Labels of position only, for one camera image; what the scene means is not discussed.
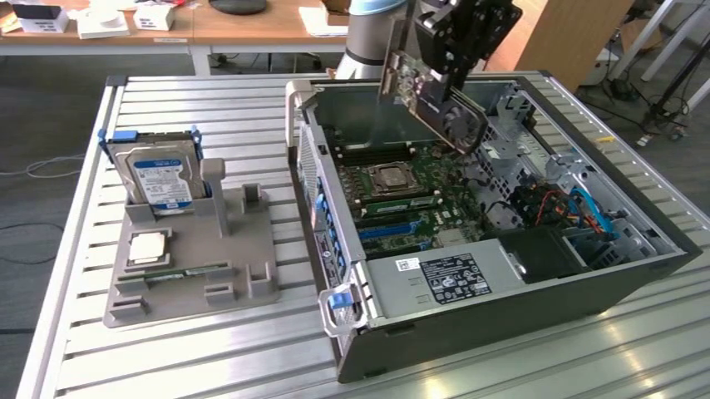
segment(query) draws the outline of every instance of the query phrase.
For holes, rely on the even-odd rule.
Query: hard drive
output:
[[[200,177],[200,133],[117,131],[101,144],[130,204],[149,204],[157,215],[193,209],[192,201],[207,196]]]

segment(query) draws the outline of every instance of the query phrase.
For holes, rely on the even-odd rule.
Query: white sticker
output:
[[[158,209],[179,209],[192,203],[189,186],[180,178],[180,160],[140,160],[133,166],[152,206]]]
[[[392,205],[384,208],[379,208],[376,213],[379,214],[381,212],[393,212],[396,210],[405,210],[407,208],[409,208],[408,205]]]
[[[153,39],[156,43],[187,43],[187,39],[177,39],[175,37],[162,37]]]
[[[419,268],[419,258],[400,259],[396,260],[395,263],[397,264],[397,269],[400,272]]]

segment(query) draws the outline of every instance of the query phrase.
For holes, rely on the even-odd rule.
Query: hard drive label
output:
[[[133,163],[148,203],[157,209],[179,209],[192,203],[189,185],[180,178],[180,160],[141,160]]]
[[[471,254],[419,262],[436,302],[441,305],[492,293]]]

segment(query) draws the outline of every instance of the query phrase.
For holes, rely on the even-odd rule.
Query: paper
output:
[[[0,33],[2,35],[16,31],[20,27],[22,27],[22,25],[20,25],[20,20],[13,12],[4,17],[0,17]]]
[[[321,7],[299,7],[300,20],[308,34],[315,37],[347,36],[347,27],[332,27],[325,24],[324,12]]]

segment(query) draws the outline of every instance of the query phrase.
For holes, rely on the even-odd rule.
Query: blue pcie slot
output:
[[[403,224],[393,224],[391,226],[375,227],[363,229],[357,232],[359,239],[379,239],[389,237],[391,235],[413,234],[419,226],[419,222],[409,222]]]

